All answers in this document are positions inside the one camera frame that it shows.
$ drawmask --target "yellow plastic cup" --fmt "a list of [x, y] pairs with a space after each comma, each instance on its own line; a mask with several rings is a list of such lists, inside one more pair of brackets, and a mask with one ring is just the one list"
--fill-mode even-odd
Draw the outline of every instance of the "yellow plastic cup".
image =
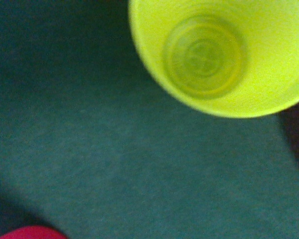
[[199, 111], [251, 118], [299, 102], [299, 0], [130, 0], [146, 68]]

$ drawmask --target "plastic cup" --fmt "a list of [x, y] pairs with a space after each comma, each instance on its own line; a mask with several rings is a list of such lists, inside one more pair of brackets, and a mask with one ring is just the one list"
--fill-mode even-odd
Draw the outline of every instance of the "plastic cup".
[[154, 79], [199, 111], [251, 118], [299, 102], [299, 0], [130, 0]]

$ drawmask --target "floor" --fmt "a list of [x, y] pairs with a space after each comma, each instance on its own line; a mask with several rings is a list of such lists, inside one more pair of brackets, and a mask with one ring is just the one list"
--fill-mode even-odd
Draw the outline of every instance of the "floor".
[[299, 105], [239, 120], [179, 103], [126, 1], [0, 1], [0, 199], [71, 239], [299, 239]]

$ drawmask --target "green carpet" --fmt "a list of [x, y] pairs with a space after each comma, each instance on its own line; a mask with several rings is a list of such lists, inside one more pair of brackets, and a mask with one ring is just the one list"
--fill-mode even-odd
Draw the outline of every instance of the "green carpet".
[[124, 1], [0, 1], [0, 197], [71, 239], [299, 239], [297, 120], [176, 101]]

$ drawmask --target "red object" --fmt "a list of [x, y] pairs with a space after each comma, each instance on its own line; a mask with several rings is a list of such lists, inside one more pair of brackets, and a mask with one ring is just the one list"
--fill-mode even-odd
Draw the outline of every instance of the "red object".
[[67, 239], [67, 237], [50, 228], [31, 226], [5, 234], [0, 239]]

